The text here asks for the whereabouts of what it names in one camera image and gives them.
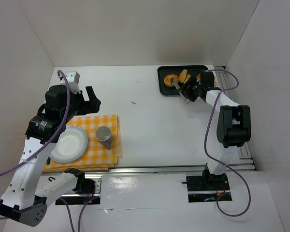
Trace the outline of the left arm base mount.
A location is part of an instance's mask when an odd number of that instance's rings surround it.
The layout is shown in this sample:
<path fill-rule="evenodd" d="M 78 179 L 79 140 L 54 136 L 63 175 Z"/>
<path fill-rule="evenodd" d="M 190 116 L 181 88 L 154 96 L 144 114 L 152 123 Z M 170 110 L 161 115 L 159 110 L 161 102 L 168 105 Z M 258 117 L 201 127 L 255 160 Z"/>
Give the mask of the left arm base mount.
<path fill-rule="evenodd" d="M 61 197 L 68 205 L 98 205 L 101 203 L 101 178 L 92 178 L 87 181 L 81 192 L 69 191 Z"/>

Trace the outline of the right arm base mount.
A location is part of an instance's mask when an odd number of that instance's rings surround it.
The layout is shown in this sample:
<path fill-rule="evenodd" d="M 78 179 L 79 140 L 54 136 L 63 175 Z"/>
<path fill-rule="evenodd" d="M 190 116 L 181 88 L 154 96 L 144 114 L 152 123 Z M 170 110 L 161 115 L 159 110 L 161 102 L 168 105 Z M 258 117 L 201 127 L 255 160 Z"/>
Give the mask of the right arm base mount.
<path fill-rule="evenodd" d="M 203 176 L 186 176 L 182 184 L 187 187 L 189 203 L 232 201 L 227 176 L 222 180 L 207 181 Z"/>

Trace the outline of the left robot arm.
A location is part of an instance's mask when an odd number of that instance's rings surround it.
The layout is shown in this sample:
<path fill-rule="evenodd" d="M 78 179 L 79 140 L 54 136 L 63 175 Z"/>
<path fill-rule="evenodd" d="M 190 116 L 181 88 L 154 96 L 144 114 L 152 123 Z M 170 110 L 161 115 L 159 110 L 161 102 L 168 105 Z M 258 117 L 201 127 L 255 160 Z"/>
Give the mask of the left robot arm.
<path fill-rule="evenodd" d="M 100 100 L 91 86 L 86 87 L 89 99 L 82 91 L 73 93 L 65 85 L 55 85 L 45 94 L 45 103 L 38 109 L 26 130 L 25 146 L 19 164 L 12 169 L 14 176 L 0 197 L 0 215 L 22 224 L 35 227 L 41 223 L 48 206 L 63 194 L 94 193 L 95 182 L 75 168 L 66 169 L 46 186 L 37 185 L 46 161 L 54 150 L 66 124 L 74 116 L 97 113 Z"/>

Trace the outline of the glazed ring donut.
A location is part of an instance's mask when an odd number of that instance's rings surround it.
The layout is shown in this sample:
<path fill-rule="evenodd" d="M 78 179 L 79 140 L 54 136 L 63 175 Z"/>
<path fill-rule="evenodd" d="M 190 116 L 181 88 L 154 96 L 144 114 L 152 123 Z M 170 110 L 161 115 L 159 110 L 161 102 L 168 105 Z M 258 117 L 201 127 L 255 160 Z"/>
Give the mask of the glazed ring donut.
<path fill-rule="evenodd" d="M 164 77 L 163 82 L 167 87 L 174 87 L 174 83 L 177 84 L 179 82 L 179 77 L 175 74 L 170 74 Z"/>

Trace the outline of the stainless steel tongs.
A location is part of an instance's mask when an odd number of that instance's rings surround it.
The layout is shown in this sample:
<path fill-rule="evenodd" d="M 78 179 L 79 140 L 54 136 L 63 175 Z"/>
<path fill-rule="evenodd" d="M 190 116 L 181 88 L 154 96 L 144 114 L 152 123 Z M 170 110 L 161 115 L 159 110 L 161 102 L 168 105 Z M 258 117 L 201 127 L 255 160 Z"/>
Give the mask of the stainless steel tongs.
<path fill-rule="evenodd" d="M 184 97 L 184 95 L 180 92 L 180 86 L 179 86 L 179 84 L 178 84 L 178 82 L 177 82 L 177 79 L 176 78 L 174 78 L 174 77 L 172 77 L 171 78 L 171 83 L 173 84 L 173 86 L 176 88 L 176 90 L 177 90 L 177 92 L 179 93 L 179 95 L 182 97 L 182 99 L 184 100 L 184 103 L 185 104 L 189 104 L 190 103 L 190 100 L 189 99 L 187 99 L 187 98 L 185 98 Z"/>

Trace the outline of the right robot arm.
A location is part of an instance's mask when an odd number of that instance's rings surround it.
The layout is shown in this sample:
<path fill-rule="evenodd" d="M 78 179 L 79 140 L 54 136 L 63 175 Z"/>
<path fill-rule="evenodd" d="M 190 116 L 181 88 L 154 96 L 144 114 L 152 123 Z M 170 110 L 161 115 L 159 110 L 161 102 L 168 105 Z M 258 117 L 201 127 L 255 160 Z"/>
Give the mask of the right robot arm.
<path fill-rule="evenodd" d="M 182 85 L 177 87 L 177 91 L 185 99 L 194 102 L 200 98 L 212 106 L 205 132 L 205 144 L 214 113 L 218 114 L 216 129 L 219 142 L 218 153 L 210 155 L 207 145 L 204 145 L 209 161 L 202 173 L 202 183 L 206 189 L 210 190 L 226 181 L 226 170 L 229 168 L 233 155 L 251 138 L 250 107 L 231 100 L 225 95 L 227 89 L 216 87 L 214 72 L 216 72 L 215 69 L 202 71 L 196 77 L 187 78 Z"/>

